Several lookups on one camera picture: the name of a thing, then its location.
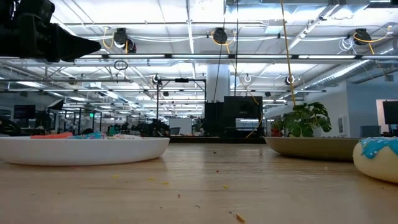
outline wall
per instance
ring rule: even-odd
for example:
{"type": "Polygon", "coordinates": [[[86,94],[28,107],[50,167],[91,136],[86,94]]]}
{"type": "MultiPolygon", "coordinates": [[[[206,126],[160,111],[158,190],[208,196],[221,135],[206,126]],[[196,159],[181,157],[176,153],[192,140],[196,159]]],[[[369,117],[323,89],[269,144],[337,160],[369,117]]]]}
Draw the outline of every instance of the wall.
{"type": "Polygon", "coordinates": [[[348,98],[347,98],[347,84],[345,81],[338,83],[337,87],[325,88],[326,93],[310,93],[306,98],[306,103],[320,102],[325,105],[328,110],[331,131],[325,133],[322,131],[322,137],[336,137],[344,136],[351,137],[350,135],[350,123],[348,116],[348,98]],[[338,130],[338,119],[343,118],[343,129],[344,134],[339,133],[338,130]]]}
{"type": "Polygon", "coordinates": [[[349,84],[347,95],[351,137],[359,138],[361,126],[379,125],[376,100],[398,100],[398,82],[385,82],[380,77],[361,84],[349,84]]]}

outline white column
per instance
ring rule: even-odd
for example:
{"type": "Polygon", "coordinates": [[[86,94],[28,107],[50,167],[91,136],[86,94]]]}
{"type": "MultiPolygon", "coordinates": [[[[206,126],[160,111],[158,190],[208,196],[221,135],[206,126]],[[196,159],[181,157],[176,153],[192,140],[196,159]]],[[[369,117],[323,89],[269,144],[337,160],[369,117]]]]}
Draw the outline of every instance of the white column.
{"type": "Polygon", "coordinates": [[[230,90],[230,72],[228,64],[207,65],[206,85],[207,93],[206,100],[209,103],[224,102],[224,96],[229,96],[230,90]]]}

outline beige bowl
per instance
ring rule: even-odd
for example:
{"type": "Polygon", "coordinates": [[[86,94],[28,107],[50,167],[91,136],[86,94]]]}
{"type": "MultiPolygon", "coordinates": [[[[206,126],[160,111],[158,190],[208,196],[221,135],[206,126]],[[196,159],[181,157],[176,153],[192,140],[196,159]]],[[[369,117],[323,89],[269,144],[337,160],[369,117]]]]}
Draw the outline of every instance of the beige bowl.
{"type": "Polygon", "coordinates": [[[359,139],[265,137],[267,144],[283,156],[304,159],[352,161],[359,139]]]}

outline frosted donut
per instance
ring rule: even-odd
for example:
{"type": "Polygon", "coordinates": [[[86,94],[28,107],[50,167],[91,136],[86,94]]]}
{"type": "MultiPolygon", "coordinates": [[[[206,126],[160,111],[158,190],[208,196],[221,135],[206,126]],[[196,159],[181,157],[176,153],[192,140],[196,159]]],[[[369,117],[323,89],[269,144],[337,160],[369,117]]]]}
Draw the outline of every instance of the frosted donut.
{"type": "Polygon", "coordinates": [[[398,184],[398,138],[362,139],[355,146],[353,157],[362,173],[398,184]]]}

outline desk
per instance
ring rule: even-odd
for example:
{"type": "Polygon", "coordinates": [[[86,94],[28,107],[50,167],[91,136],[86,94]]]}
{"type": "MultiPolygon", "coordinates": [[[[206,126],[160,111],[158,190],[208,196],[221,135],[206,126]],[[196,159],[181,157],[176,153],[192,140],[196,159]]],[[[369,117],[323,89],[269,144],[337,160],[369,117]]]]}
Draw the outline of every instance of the desk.
{"type": "Polygon", "coordinates": [[[0,162],[0,198],[0,223],[234,224],[239,213],[248,224],[387,224],[398,217],[398,186],[353,163],[282,157],[263,144],[170,144],[159,159],[114,166],[0,162]]]}

